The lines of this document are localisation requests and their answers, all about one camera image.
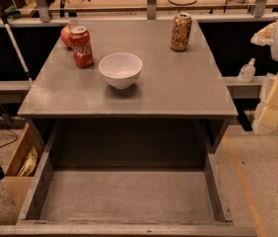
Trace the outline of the orange patterned soda can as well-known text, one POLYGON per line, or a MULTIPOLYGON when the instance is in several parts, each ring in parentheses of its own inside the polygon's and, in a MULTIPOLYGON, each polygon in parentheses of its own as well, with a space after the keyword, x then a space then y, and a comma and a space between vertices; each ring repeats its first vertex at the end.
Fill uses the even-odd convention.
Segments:
POLYGON ((174 17, 171 48, 175 51, 187 50, 192 19, 187 13, 178 13, 174 17))

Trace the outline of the grey cabinet with top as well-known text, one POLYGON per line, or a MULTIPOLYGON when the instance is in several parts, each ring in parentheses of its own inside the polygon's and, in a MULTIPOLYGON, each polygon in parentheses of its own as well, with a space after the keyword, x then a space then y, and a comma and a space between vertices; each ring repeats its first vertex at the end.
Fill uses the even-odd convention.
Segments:
POLYGON ((90 20, 94 63, 54 46, 25 97, 26 119, 192 118, 229 122, 237 110, 199 25, 185 51, 170 48, 170 20, 90 20))

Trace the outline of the red Coca-Cola can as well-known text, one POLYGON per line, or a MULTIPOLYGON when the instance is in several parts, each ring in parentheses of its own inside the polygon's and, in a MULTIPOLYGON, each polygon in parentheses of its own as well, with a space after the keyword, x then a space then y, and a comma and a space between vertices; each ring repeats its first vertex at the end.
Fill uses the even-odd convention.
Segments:
POLYGON ((89 31, 84 26, 76 26, 70 30, 69 40, 73 56, 79 67, 88 67, 94 63, 89 31))

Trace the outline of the open grey top drawer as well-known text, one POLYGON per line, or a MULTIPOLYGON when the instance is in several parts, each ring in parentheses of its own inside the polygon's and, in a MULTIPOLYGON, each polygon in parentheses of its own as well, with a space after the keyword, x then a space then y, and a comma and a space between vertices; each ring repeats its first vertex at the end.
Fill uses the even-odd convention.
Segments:
POLYGON ((55 123, 14 225, 0 237, 257 237, 234 224, 206 124, 55 123))

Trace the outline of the white ceramic bowl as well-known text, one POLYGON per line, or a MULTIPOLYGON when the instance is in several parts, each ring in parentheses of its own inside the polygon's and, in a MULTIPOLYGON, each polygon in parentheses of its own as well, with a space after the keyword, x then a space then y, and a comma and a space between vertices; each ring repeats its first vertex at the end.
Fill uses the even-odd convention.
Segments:
POLYGON ((109 54, 99 63, 99 70, 106 83, 116 89, 132 86, 139 79, 142 67, 142 60, 128 52, 109 54))

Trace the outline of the red apple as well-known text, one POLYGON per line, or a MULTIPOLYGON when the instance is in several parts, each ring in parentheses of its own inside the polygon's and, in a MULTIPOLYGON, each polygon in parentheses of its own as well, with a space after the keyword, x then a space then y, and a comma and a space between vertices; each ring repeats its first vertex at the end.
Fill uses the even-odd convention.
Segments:
POLYGON ((67 25, 62 28, 61 33, 60 33, 60 38, 62 42, 68 47, 72 47, 72 43, 70 41, 70 33, 71 33, 71 26, 67 25))

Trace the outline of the wooden workbench with metal posts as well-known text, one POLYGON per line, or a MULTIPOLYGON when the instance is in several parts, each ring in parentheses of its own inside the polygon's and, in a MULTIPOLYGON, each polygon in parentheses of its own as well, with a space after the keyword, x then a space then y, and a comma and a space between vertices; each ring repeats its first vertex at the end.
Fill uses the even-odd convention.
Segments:
POLYGON ((0 0, 11 23, 65 24, 87 19, 169 19, 186 12, 199 22, 271 21, 278 0, 0 0))

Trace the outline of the yellow snack bag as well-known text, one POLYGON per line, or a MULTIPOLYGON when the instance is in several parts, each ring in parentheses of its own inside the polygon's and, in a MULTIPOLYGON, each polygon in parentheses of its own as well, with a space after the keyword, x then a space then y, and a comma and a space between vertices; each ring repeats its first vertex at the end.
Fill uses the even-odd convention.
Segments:
POLYGON ((18 173, 18 177, 29 177, 35 170, 36 163, 37 163, 37 152, 34 147, 30 150, 27 159, 25 160, 22 168, 18 173))

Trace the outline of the white pole with black grip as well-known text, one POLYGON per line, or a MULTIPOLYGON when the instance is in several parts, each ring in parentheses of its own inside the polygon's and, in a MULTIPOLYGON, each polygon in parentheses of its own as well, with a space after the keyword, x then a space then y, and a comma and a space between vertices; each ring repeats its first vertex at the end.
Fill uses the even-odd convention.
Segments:
POLYGON ((0 8, 0 18, 1 18, 1 21, 2 21, 4 27, 5 27, 6 31, 7 31, 7 34, 9 35, 10 41, 11 41, 11 43, 12 43, 12 45, 13 45, 13 47, 14 47, 17 55, 18 55, 18 58, 19 58, 19 60, 21 62, 21 65, 22 65, 22 67, 23 67, 23 69, 25 71, 25 74, 26 74, 26 76, 28 78, 28 81, 30 83, 30 86, 31 86, 33 84, 33 78, 32 78, 32 76, 30 74, 30 71, 29 71, 29 68, 28 68, 27 64, 24 61, 24 58, 23 58, 22 53, 21 53, 21 51, 19 49, 19 46, 18 46, 18 44, 17 44, 17 42, 15 40, 15 37, 13 35, 13 32, 12 32, 12 30, 10 28, 10 25, 9 25, 9 22, 8 22, 8 18, 4 14, 4 11, 1 8, 0 8))

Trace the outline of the wooden box on floor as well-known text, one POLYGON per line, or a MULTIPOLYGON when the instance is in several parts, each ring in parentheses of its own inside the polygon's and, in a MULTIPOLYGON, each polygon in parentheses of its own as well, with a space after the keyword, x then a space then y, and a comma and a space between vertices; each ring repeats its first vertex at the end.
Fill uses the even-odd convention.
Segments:
POLYGON ((5 171, 5 182, 18 212, 29 191, 43 148, 44 143, 26 124, 5 171))

